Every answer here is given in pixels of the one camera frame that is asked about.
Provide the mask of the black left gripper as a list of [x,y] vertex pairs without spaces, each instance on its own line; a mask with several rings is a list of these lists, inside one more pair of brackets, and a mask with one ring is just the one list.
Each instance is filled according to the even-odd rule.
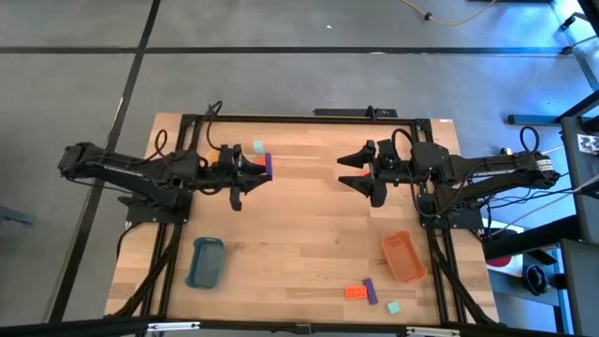
[[[212,172],[218,180],[218,189],[229,189],[229,202],[234,211],[241,210],[241,191],[248,194],[263,183],[270,182],[272,177],[261,175],[265,173],[265,158],[260,156],[252,161],[247,157],[241,158],[239,146],[228,147],[222,145],[218,150],[218,158],[212,164]],[[250,174],[244,176],[241,182],[241,172]]]

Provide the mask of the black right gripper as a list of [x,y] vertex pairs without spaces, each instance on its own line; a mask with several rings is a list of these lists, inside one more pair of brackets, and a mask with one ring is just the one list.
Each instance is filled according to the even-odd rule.
[[371,148],[364,145],[354,154],[342,156],[337,163],[348,167],[362,169],[369,164],[370,176],[340,176],[338,181],[358,191],[362,195],[370,195],[374,208],[382,207],[387,198],[387,184],[398,186],[412,181],[412,172],[408,161],[403,161],[397,154],[395,143],[391,139],[377,142],[378,153],[371,162]]

